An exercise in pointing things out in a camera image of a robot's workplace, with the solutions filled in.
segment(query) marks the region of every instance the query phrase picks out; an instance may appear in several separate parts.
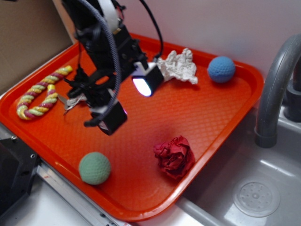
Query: black device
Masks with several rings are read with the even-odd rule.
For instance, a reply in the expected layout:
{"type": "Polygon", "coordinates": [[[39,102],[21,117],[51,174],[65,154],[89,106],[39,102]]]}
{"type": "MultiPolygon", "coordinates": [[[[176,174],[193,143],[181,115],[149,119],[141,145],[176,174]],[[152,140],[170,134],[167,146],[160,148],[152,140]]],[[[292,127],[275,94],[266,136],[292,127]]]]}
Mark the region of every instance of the black device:
{"type": "MultiPolygon", "coordinates": [[[[124,6],[119,5],[115,0],[108,1],[111,1],[115,9],[123,14],[124,6]]],[[[87,2],[104,16],[98,0],[87,0],[87,2]]],[[[84,125],[86,127],[98,126],[104,133],[111,135],[127,120],[127,114],[121,103],[116,101],[110,113],[100,119],[114,94],[113,92],[116,92],[114,90],[116,74],[108,37],[99,21],[82,3],[76,0],[62,0],[62,3],[74,22],[75,38],[83,45],[97,68],[91,76],[88,76],[79,65],[74,80],[66,80],[72,87],[67,95],[69,98],[76,98],[80,94],[84,94],[87,98],[86,103],[92,112],[92,119],[86,121],[84,125]],[[97,81],[103,77],[108,77],[107,81],[97,84],[97,81]]],[[[118,27],[112,31],[112,34],[119,56],[121,81],[124,81],[138,69],[142,74],[139,74],[137,78],[141,78],[141,76],[146,78],[147,76],[145,81],[147,84],[151,84],[151,94],[153,94],[163,82],[163,76],[158,66],[149,67],[148,58],[140,49],[139,40],[131,37],[121,18],[118,27]]]]}
{"type": "Polygon", "coordinates": [[[22,140],[0,140],[0,218],[29,196],[38,155],[22,140]]]}

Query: textured tray surface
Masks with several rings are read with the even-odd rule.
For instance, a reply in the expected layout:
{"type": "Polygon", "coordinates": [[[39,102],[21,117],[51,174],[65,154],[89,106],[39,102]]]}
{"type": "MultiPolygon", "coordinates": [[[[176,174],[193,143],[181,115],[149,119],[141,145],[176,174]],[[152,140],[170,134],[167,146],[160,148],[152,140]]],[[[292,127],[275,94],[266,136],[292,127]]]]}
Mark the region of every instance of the textured tray surface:
{"type": "MultiPolygon", "coordinates": [[[[139,39],[151,58],[159,49],[158,43],[139,39]]],[[[174,49],[181,53],[183,48],[165,46],[166,53],[174,49]]],[[[24,92],[59,67],[76,68],[77,54],[75,45],[12,88],[0,100],[0,120],[108,213],[126,221],[153,217],[173,204],[251,109],[263,86],[262,77],[254,68],[238,62],[233,79],[216,84],[206,72],[214,56],[193,51],[198,85],[171,80],[147,98],[138,93],[130,78],[122,83],[118,99],[128,120],[110,137],[98,128],[83,126],[90,119],[89,108],[84,104],[63,116],[63,104],[57,102],[40,119],[19,119],[16,104],[24,92]],[[182,180],[174,180],[159,171],[152,149],[155,144],[179,135],[187,138],[197,162],[182,180]],[[95,151],[108,157],[112,172],[105,183],[90,186],[81,181],[78,165],[85,154],[95,151]]],[[[86,54],[81,63],[88,74],[94,71],[86,54]]],[[[56,89],[66,97],[70,87],[60,81],[56,89]]],[[[32,106],[38,105],[45,95],[36,98],[32,106]]]]}

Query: green ball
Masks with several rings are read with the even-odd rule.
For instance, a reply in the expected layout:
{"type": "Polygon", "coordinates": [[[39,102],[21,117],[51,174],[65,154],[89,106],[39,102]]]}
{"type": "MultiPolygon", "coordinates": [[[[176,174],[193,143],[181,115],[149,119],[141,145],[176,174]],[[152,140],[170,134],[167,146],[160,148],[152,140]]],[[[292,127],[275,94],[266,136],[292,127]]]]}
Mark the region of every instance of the green ball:
{"type": "Polygon", "coordinates": [[[98,185],[106,181],[111,172],[111,164],[106,156],[99,152],[85,155],[79,163],[79,174],[82,181],[98,185]]]}

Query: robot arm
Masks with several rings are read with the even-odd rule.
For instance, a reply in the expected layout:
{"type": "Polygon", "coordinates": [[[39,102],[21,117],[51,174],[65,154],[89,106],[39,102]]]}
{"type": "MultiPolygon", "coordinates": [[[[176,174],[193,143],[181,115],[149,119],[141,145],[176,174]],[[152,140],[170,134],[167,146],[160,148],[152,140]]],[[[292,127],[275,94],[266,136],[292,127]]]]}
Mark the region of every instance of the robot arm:
{"type": "Polygon", "coordinates": [[[133,75],[138,90],[146,96],[151,96],[163,82],[163,76],[156,63],[147,62],[138,40],[132,39],[122,23],[117,10],[123,13],[125,7],[120,6],[117,1],[62,0],[62,3],[74,22],[76,39],[83,45],[96,66],[96,71],[91,76],[87,76],[79,65],[74,80],[67,81],[72,87],[68,97],[76,98],[84,94],[92,112],[92,119],[84,125],[98,126],[104,133],[111,135],[127,120],[125,111],[116,99],[118,84],[133,75]],[[86,7],[87,4],[105,18],[107,27],[103,27],[95,15],[91,14],[91,10],[86,7]],[[111,40],[106,34],[108,30],[116,49],[112,48],[111,40]],[[114,51],[117,52],[117,59],[114,58],[114,51]],[[116,61],[120,72],[116,71],[116,61]],[[105,83],[96,84],[105,76],[108,77],[105,83]]]}

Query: sink drain cover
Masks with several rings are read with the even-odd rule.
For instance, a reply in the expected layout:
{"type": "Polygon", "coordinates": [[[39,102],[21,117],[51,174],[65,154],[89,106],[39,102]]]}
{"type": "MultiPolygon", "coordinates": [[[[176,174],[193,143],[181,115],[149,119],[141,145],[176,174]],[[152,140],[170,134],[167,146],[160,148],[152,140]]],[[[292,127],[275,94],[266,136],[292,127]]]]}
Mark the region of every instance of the sink drain cover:
{"type": "Polygon", "coordinates": [[[266,217],[280,204],[280,194],[270,182],[259,177],[241,180],[233,190],[233,201],[237,208],[251,217],[266,217]]]}

